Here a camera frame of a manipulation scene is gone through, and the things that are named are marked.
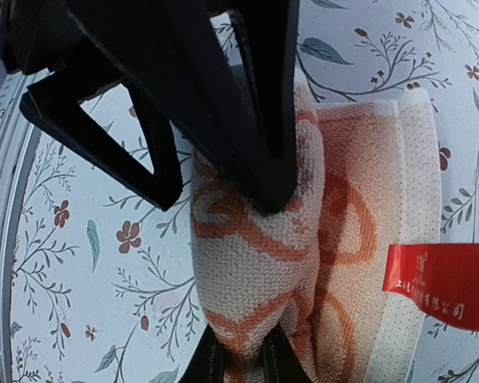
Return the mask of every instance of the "red tag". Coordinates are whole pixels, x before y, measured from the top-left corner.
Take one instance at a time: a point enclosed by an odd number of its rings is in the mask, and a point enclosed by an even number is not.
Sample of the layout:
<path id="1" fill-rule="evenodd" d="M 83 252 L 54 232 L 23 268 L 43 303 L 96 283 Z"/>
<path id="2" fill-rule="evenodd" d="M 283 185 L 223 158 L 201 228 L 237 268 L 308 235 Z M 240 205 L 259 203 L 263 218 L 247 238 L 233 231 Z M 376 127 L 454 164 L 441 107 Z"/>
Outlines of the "red tag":
<path id="1" fill-rule="evenodd" d="M 383 291 L 425 314 L 479 331 L 479 244 L 391 245 Z"/>

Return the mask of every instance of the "floral pattern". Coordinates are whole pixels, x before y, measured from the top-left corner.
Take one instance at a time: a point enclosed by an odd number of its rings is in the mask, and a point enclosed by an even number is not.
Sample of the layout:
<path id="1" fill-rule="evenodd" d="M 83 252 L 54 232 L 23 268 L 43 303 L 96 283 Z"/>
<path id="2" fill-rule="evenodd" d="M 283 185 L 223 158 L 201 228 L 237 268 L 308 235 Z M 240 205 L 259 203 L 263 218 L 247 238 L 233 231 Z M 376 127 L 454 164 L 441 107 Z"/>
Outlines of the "floral pattern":
<path id="1" fill-rule="evenodd" d="M 479 0 L 301 3 L 296 61 L 317 102 L 430 92 L 443 171 L 442 241 L 479 242 Z M 231 23 L 221 18 L 214 27 L 234 64 Z M 82 106 L 150 168 L 124 88 Z M 189 247 L 192 149 L 176 138 L 185 188 L 162 212 L 42 136 L 19 191 L 13 382 L 172 383 L 185 370 L 204 317 Z M 479 333 L 427 318 L 412 382 L 479 382 Z"/>
<path id="2" fill-rule="evenodd" d="M 130 246 L 139 247 L 142 244 L 142 239 L 138 237 L 140 231 L 138 223 L 132 225 L 131 222 L 125 221 L 122 224 L 122 230 L 119 230 L 116 234 L 117 239 L 122 243 L 119 246 L 121 254 L 128 254 Z"/>

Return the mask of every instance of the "folded towel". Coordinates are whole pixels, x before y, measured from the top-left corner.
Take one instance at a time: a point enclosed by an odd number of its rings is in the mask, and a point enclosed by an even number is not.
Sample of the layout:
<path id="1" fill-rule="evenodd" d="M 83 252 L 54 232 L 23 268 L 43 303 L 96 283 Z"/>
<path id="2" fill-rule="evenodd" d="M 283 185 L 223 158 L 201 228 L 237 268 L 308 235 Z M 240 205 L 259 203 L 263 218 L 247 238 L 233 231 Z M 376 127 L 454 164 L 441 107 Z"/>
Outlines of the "folded towel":
<path id="1" fill-rule="evenodd" d="M 311 100 L 298 72 L 298 186 L 279 214 L 260 216 L 194 155 L 200 304 L 227 350 L 228 382 L 263 381 L 260 346 L 277 322 L 312 381 L 400 382 L 422 314 L 383 294 L 382 279 L 389 244 L 437 241 L 441 190 L 429 99 L 419 90 L 317 114 Z"/>

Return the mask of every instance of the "silver metal edge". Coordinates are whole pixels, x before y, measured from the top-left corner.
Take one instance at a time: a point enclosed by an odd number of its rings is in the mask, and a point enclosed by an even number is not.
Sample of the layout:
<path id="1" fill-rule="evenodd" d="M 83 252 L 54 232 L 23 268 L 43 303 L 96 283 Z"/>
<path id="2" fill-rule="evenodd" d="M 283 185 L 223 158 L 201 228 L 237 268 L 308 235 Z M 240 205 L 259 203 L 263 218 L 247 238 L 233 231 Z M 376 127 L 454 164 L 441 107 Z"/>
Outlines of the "silver metal edge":
<path id="1" fill-rule="evenodd" d="M 10 296 L 14 248 L 22 197 L 40 136 L 21 115 L 18 105 L 25 87 L 37 77 L 8 77 L 0 92 L 0 110 L 9 109 L 7 118 L 0 120 L 0 383 L 12 381 Z M 4 106 L 12 97 L 14 101 Z"/>

